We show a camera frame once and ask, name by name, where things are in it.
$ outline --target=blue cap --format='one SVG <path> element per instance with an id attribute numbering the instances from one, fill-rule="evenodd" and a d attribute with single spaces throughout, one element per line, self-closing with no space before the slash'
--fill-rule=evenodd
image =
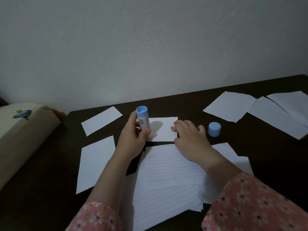
<path id="1" fill-rule="evenodd" d="M 221 125 L 218 122 L 211 122 L 209 124 L 209 135 L 212 137 L 217 137 L 220 134 Z"/>
<path id="2" fill-rule="evenodd" d="M 144 118 L 146 116 L 148 116 L 148 108 L 145 106 L 139 106 L 138 108 L 136 108 L 137 111 L 137 117 L 140 118 Z"/>

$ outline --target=tabletop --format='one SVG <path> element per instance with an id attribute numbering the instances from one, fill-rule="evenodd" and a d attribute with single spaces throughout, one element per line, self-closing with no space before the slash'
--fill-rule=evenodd
<path id="1" fill-rule="evenodd" d="M 308 211 L 308 136 L 297 140 L 248 113 L 236 124 L 203 112 L 224 91 L 255 98 L 301 90 L 308 94 L 308 77 L 296 75 L 114 105 L 123 116 L 86 136 L 81 122 L 111 106 L 73 111 L 0 191 L 0 230 L 64 230 L 86 201 L 91 189 L 76 195 L 81 148 L 113 135 L 117 144 L 130 113 L 140 105 L 150 117 L 178 117 L 196 126 L 221 124 L 211 144 L 228 142 L 237 155 L 248 156 L 254 175 Z M 171 142 L 147 143 L 146 146 Z M 127 174 L 136 170 L 133 159 Z M 186 211 L 149 230 L 200 230 L 203 211 Z"/>

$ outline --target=white wall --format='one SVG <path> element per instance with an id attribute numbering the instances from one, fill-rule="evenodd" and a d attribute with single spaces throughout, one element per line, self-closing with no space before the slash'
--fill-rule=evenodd
<path id="1" fill-rule="evenodd" d="M 69 112 L 308 74 L 307 6 L 0 0 L 0 96 Z"/>

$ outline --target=sleeve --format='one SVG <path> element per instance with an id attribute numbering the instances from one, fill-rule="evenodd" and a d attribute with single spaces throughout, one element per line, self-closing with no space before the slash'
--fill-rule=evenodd
<path id="1" fill-rule="evenodd" d="M 204 231 L 308 230 L 308 214 L 256 177 L 240 173 L 225 185 L 201 227 Z"/>
<path id="2" fill-rule="evenodd" d="M 109 206 L 87 202 L 73 218 L 65 231 L 121 231 L 122 221 L 119 214 Z"/>

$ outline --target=forearm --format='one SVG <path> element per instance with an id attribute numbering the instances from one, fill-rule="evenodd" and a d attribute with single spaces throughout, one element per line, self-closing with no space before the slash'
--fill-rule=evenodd
<path id="1" fill-rule="evenodd" d="M 122 186 L 130 162 L 131 159 L 128 159 L 125 154 L 119 154 L 116 149 L 92 189 L 87 202 L 104 203 L 119 211 Z"/>
<path id="2" fill-rule="evenodd" d="M 221 191 L 231 178 L 242 172 L 214 148 L 207 154 L 202 154 L 196 163 L 209 175 L 218 191 Z"/>

